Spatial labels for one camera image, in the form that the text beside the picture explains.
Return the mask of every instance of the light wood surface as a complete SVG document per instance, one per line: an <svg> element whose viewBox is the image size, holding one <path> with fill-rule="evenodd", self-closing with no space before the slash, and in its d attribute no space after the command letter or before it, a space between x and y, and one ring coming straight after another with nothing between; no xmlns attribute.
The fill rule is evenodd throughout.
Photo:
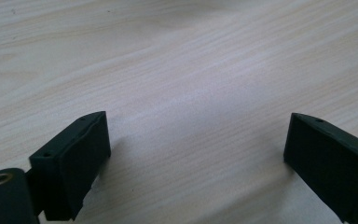
<svg viewBox="0 0 358 224"><path fill-rule="evenodd" d="M0 1L0 169L100 110L74 223L340 223L282 153L292 112L358 136L358 1Z"/></svg>

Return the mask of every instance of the table surface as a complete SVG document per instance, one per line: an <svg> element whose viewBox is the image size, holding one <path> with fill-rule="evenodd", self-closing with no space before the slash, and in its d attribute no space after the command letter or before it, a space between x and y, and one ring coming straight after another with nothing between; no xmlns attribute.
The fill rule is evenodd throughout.
<svg viewBox="0 0 358 224"><path fill-rule="evenodd" d="M292 112L358 136L358 1L0 1L0 169L101 110L74 223L340 223L282 153Z"/></svg>

